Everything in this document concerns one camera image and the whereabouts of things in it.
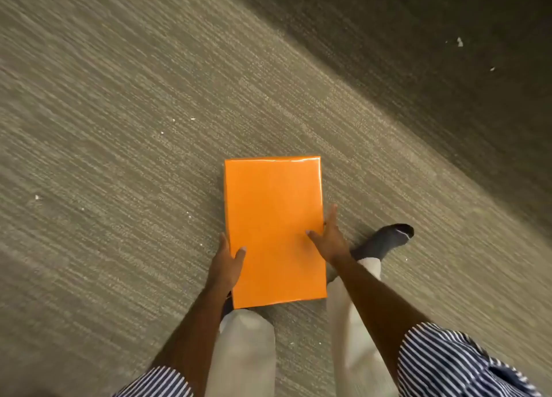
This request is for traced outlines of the person's right hand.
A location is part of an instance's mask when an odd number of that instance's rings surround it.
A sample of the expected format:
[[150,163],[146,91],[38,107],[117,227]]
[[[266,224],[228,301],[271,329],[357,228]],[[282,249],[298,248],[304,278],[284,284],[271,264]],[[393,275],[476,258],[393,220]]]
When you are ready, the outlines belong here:
[[331,205],[323,224],[322,233],[327,236],[327,247],[316,247],[322,258],[334,269],[339,270],[344,262],[352,261],[349,246],[338,227],[338,206]]

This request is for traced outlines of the person's left hand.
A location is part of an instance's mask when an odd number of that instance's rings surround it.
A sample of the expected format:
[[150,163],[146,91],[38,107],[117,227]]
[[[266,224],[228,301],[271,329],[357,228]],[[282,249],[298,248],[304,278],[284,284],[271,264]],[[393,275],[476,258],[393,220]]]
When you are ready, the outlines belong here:
[[206,286],[228,295],[237,284],[243,267],[234,265],[235,255],[231,254],[230,244],[224,233],[219,235],[218,243],[217,252],[208,270]]

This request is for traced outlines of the orange box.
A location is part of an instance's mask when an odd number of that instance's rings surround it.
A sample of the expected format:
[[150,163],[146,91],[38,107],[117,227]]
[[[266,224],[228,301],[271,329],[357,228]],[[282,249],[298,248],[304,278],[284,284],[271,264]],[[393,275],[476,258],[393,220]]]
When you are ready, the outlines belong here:
[[326,264],[307,236],[323,230],[321,157],[224,162],[226,236],[246,248],[234,309],[327,297]]

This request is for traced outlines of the person's right forearm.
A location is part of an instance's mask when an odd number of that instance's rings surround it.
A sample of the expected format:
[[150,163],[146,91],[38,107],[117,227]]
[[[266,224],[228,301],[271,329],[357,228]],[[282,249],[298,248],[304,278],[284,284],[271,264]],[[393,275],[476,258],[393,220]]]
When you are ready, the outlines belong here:
[[403,340],[411,329],[430,323],[431,319],[368,272],[350,254],[339,255],[329,263],[343,281],[385,366],[398,385],[398,360]]

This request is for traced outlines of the person's left forearm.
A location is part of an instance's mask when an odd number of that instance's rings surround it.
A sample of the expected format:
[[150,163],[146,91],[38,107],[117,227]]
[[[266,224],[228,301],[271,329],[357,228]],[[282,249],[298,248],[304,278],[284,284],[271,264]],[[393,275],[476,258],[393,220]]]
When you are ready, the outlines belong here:
[[172,368],[188,382],[194,397],[204,397],[223,307],[232,285],[208,281],[153,359],[151,368]]

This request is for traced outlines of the dark grey sock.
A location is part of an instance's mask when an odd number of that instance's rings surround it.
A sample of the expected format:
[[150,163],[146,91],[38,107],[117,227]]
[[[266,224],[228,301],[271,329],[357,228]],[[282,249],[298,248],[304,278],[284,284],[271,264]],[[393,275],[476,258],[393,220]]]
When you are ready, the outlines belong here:
[[355,261],[374,258],[382,261],[393,249],[406,245],[415,235],[413,226],[397,223],[383,226],[350,253]]

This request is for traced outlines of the cream trousers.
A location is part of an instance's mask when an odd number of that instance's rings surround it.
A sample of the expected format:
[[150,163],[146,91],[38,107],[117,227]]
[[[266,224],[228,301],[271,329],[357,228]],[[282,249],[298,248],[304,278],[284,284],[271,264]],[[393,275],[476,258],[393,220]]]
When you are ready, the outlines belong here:
[[312,303],[226,310],[205,397],[398,397],[339,276]]

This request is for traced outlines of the blue white striped shirt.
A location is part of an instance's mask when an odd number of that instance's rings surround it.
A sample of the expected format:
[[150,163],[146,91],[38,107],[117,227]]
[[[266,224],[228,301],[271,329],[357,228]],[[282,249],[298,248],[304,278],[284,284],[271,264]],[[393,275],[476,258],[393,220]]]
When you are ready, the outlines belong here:
[[525,375],[469,336],[433,323],[408,331],[397,372],[399,397],[542,397]]

